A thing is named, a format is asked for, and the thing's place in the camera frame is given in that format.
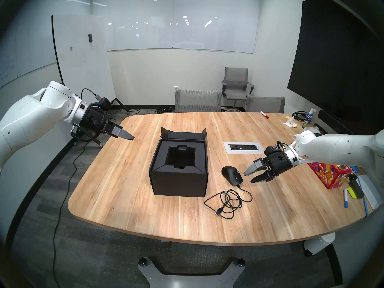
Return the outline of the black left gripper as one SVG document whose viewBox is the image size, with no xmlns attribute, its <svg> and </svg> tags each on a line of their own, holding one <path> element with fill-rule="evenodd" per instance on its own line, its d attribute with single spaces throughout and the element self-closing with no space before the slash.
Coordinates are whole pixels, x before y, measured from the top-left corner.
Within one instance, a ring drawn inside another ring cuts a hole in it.
<svg viewBox="0 0 384 288">
<path fill-rule="evenodd" d="M 107 133 L 114 138 L 121 137 L 133 141 L 133 135 L 111 121 L 108 115 L 110 108 L 106 105 L 89 105 L 80 120 L 79 128 L 83 129 L 85 134 L 86 132 L 94 132 L 93 135 L 87 134 L 89 141 L 96 140 L 101 133 Z"/>
</svg>

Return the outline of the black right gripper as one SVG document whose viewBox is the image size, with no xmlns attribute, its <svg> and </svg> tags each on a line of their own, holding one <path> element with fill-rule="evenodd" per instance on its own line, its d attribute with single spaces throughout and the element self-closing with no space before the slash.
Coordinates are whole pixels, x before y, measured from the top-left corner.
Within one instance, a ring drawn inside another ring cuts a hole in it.
<svg viewBox="0 0 384 288">
<path fill-rule="evenodd" d="M 250 182 L 269 182 L 281 173 L 295 166 L 295 153 L 292 150 L 265 150 L 265 161 L 258 158 L 243 173 L 245 177 L 257 171 L 264 171 L 255 176 Z"/>
</svg>

